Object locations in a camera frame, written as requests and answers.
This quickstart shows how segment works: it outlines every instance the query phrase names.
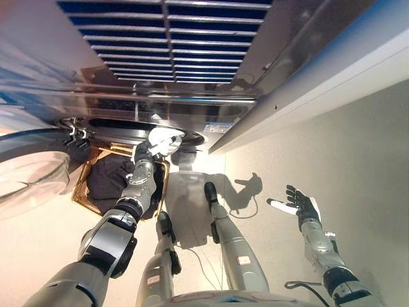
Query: dark cloth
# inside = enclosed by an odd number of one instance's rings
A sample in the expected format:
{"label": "dark cloth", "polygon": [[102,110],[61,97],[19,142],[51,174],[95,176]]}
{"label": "dark cloth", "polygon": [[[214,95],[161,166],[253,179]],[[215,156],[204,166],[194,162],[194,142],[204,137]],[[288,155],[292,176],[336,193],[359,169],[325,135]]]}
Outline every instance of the dark cloth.
{"label": "dark cloth", "polygon": [[88,200],[105,214],[115,206],[127,186],[127,174],[134,171],[134,163],[129,157],[110,154],[98,160],[87,178]]}
{"label": "dark cloth", "polygon": [[[87,178],[89,193],[88,200],[97,206],[101,215],[115,206],[118,198],[122,195],[122,190],[127,187],[126,175],[134,172],[134,163],[129,157],[110,154],[98,160]],[[165,171],[155,163],[153,178],[157,185],[156,191],[152,194],[151,204],[141,219],[150,219],[158,209],[162,198]]]}

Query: robot leg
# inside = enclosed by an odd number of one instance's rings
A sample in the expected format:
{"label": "robot leg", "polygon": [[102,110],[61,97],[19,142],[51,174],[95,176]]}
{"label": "robot leg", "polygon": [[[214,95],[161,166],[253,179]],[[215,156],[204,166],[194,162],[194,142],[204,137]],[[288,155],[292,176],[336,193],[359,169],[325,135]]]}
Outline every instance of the robot leg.
{"label": "robot leg", "polygon": [[166,212],[158,216],[158,244],[153,256],[145,267],[139,285],[136,306],[149,307],[173,296],[173,275],[181,271],[179,259],[174,251],[175,242],[172,224]]}
{"label": "robot leg", "polygon": [[217,200],[213,183],[204,185],[204,194],[213,216],[212,234],[216,243],[222,247],[223,261],[231,290],[252,290],[269,292],[264,272],[236,225],[230,220],[227,211]]}

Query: white wall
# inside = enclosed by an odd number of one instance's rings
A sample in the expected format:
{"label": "white wall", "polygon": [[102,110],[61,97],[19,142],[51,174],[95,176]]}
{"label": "white wall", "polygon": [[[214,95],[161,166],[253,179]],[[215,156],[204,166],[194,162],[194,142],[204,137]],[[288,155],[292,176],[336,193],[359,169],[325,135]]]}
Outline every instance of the white wall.
{"label": "white wall", "polygon": [[[409,306],[408,97],[405,81],[226,154],[231,182],[252,172],[263,181],[257,215],[232,219],[271,292],[318,303],[307,290],[283,287],[314,279],[297,218],[266,204],[269,197],[285,199],[286,184],[293,184],[316,197],[324,230],[337,233],[341,256],[369,289],[388,306]],[[254,211],[250,201],[240,216]]]}

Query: black cable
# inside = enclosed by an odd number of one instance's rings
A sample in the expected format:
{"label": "black cable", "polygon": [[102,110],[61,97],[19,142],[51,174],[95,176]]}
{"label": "black cable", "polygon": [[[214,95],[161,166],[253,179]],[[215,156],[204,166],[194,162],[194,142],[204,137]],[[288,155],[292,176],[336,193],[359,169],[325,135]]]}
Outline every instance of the black cable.
{"label": "black cable", "polygon": [[320,301],[324,304],[325,307],[331,307],[323,298],[322,296],[320,296],[320,294],[315,291],[313,288],[311,288],[309,285],[311,286],[322,286],[321,283],[309,283],[306,281],[287,281],[284,284],[284,287],[286,287],[287,289],[294,289],[294,288],[298,288],[298,287],[304,287],[308,290],[310,290],[313,294],[315,294],[315,296],[320,299]]}

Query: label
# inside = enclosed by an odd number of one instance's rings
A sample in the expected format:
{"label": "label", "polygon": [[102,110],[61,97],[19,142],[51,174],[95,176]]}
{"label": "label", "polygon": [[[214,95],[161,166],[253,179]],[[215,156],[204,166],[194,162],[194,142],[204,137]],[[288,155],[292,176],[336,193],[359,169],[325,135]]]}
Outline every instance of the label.
{"label": "label", "polygon": [[203,132],[226,133],[235,123],[206,122]]}
{"label": "label", "polygon": [[247,264],[251,264],[251,260],[249,256],[239,256],[236,257],[236,261],[238,265],[247,265]]}
{"label": "label", "polygon": [[148,286],[153,285],[154,283],[158,283],[160,281],[160,275],[155,275],[152,277],[149,277],[146,283]]}

